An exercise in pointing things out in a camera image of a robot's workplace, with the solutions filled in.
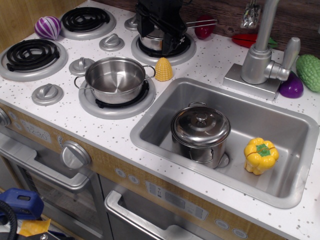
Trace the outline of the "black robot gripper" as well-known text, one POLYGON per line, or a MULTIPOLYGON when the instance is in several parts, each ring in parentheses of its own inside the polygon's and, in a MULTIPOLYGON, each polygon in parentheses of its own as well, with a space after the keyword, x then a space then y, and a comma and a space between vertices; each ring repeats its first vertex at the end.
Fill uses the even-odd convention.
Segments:
POLYGON ((161 53, 175 55, 186 48, 187 26, 180 16, 182 0, 139 0, 135 5, 137 30, 146 37, 155 30, 155 25, 164 30, 161 53))

